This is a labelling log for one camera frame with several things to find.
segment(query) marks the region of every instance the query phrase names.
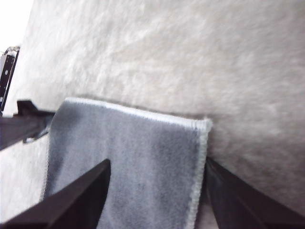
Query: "white carpet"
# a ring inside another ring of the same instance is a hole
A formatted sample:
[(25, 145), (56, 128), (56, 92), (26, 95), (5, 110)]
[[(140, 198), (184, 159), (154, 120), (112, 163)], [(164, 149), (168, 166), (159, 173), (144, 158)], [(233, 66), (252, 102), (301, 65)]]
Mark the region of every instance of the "white carpet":
[[(298, 0), (37, 0), (6, 112), (81, 96), (206, 115), (210, 156), (305, 215), (304, 24)], [(38, 201), (46, 144), (0, 153), (2, 219)]]

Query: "black object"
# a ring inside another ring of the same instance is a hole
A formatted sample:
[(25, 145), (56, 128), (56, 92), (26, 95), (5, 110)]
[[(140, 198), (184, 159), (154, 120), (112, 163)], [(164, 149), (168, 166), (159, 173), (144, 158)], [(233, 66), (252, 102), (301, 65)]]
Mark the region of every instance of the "black object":
[(30, 100), (18, 101), (18, 114), (0, 117), (0, 150), (23, 140), (36, 140), (47, 134), (54, 112), (38, 110)]
[(6, 99), (10, 89), (10, 83), (15, 71), (19, 50), (16, 51), (16, 56), (5, 54), (1, 58), (5, 58), (1, 78), (0, 78), (0, 113), (4, 110)]
[(211, 158), (205, 189), (219, 229), (305, 229), (305, 218), (260, 193)]
[(110, 181), (106, 159), (61, 191), (1, 225), (3, 229), (94, 229)]

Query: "fabric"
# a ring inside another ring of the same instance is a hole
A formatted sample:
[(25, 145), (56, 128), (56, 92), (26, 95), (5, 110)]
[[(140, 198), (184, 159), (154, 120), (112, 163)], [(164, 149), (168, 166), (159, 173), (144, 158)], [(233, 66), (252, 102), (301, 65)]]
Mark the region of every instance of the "fabric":
[[(5, 113), (77, 96), (206, 115), (209, 156), (305, 215), (304, 25), (302, 0), (35, 0)], [(2, 220), (39, 201), (47, 145), (0, 152)], [(205, 198), (196, 228), (217, 228)]]
[(98, 228), (192, 229), (211, 124), (67, 99), (51, 125), (45, 197), (108, 158), (112, 175)]

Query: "gray towel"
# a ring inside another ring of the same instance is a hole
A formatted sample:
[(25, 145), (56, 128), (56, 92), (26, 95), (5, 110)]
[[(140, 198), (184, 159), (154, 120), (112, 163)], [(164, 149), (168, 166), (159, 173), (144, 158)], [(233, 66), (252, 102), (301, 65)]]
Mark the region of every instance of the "gray towel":
[(211, 126), (209, 119), (68, 98), (51, 125), (44, 197), (109, 158), (98, 228), (194, 228)]

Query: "black metal bar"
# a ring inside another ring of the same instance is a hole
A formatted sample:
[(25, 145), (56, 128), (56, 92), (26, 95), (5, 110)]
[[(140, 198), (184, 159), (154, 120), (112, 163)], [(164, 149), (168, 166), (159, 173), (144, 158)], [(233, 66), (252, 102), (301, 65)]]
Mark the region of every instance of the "black metal bar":
[(220, 229), (305, 229), (305, 218), (243, 182), (210, 158), (205, 188)]
[(106, 159), (1, 228), (94, 229), (107, 198), (110, 175), (110, 160)]

